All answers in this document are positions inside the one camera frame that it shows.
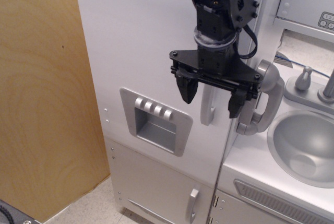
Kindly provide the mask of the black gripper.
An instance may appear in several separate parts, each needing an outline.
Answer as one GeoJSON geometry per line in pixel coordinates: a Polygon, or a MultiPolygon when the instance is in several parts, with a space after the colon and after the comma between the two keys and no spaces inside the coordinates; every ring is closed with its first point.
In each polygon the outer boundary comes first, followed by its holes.
{"type": "Polygon", "coordinates": [[[228,104],[229,118],[237,118],[246,100],[258,98],[262,75],[236,56],[232,47],[211,51],[173,50],[171,72],[182,99],[190,104],[198,84],[204,83],[231,92],[228,104]]]}

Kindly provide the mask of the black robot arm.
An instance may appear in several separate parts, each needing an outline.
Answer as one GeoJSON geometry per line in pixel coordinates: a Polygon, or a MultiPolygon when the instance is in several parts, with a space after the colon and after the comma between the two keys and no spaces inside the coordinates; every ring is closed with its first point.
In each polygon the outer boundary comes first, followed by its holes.
{"type": "Polygon", "coordinates": [[[252,58],[257,48],[242,55],[238,51],[241,31],[254,44],[256,35],[248,23],[257,18],[259,2],[255,0],[192,0],[197,13],[194,39],[196,50],[170,52],[171,72],[182,99],[190,104],[198,84],[204,83],[231,92],[228,111],[237,118],[246,101],[256,99],[263,76],[243,61],[252,58]]]}

